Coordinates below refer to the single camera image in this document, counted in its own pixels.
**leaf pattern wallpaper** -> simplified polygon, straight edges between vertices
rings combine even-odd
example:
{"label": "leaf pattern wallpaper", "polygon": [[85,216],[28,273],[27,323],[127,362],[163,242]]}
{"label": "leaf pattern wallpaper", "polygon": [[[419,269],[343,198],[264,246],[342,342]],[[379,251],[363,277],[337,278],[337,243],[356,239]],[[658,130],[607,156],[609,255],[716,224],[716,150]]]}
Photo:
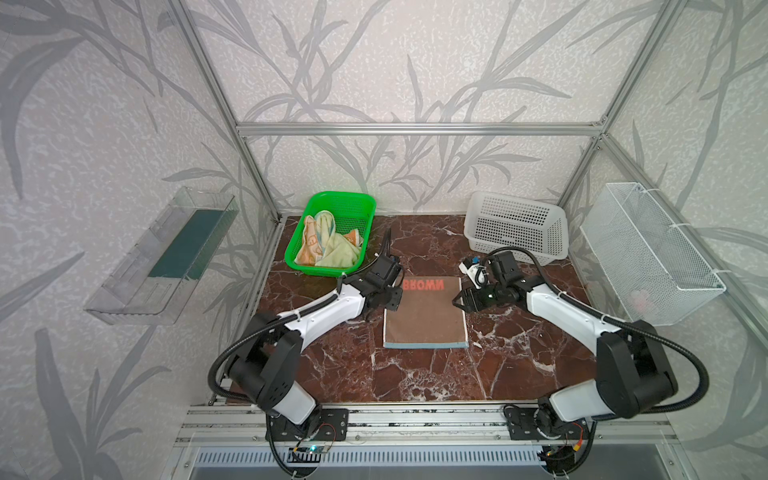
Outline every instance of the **leaf pattern wallpaper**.
{"label": "leaf pattern wallpaper", "polygon": [[[188,4],[240,122],[591,122],[661,1]],[[476,190],[556,200],[587,142],[331,136],[250,146],[285,213],[333,189],[400,213],[466,211]]]}
{"label": "leaf pattern wallpaper", "polygon": [[[0,4],[0,478],[157,478],[275,229],[164,2]],[[173,326],[83,310],[181,186],[240,209]]]}
{"label": "leaf pattern wallpaper", "polygon": [[[768,306],[768,2],[692,2],[611,134],[733,275]],[[627,181],[599,154],[566,212],[571,258],[598,305],[621,304],[578,231],[603,185]],[[768,469],[768,357],[722,299],[662,333],[707,364],[712,387],[670,414],[702,479],[763,478]],[[681,390],[695,373],[672,358]]]}

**wire mesh basket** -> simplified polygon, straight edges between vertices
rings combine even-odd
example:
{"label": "wire mesh basket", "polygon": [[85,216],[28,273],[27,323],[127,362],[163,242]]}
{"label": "wire mesh basket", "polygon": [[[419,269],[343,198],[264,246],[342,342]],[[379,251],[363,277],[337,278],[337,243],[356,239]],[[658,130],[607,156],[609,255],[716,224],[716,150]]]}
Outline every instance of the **wire mesh basket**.
{"label": "wire mesh basket", "polygon": [[633,321],[672,325],[725,291],[641,184],[606,184],[581,232]]}
{"label": "wire mesh basket", "polygon": [[[490,192],[474,192],[464,219],[469,248],[488,253],[499,247],[523,247],[541,265],[568,255],[568,222],[557,205]],[[514,252],[518,262],[531,263]]]}

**white basket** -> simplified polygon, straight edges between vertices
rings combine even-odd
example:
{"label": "white basket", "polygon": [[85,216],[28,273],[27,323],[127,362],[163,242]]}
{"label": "white basket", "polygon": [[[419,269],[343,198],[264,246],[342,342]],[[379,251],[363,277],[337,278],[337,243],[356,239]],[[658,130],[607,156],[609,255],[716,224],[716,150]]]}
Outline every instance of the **white basket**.
{"label": "white basket", "polygon": [[581,231],[632,320],[672,325],[725,291],[640,184],[606,184]]}
{"label": "white basket", "polygon": [[[568,255],[568,223],[562,208],[489,192],[474,192],[464,219],[469,248],[488,253],[499,247],[523,247],[541,265]],[[518,262],[528,255],[514,252]]]}

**brown cloth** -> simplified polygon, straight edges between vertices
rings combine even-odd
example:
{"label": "brown cloth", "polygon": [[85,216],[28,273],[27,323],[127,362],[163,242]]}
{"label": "brown cloth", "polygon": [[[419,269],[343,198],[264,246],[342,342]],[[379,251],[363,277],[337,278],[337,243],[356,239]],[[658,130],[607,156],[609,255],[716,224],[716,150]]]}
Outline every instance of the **brown cloth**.
{"label": "brown cloth", "polygon": [[396,312],[384,310],[384,347],[467,348],[464,311],[451,301],[462,288],[457,276],[407,276]]}

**folded towel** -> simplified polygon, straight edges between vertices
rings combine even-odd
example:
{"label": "folded towel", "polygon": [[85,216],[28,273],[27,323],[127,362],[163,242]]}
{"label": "folded towel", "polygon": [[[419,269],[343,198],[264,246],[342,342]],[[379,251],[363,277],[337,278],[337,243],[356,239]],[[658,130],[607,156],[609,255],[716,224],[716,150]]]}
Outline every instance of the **folded towel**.
{"label": "folded towel", "polygon": [[304,218],[302,246],[296,255],[299,265],[348,268],[360,258],[362,237],[355,229],[347,235],[336,232],[336,219],[328,210]]}

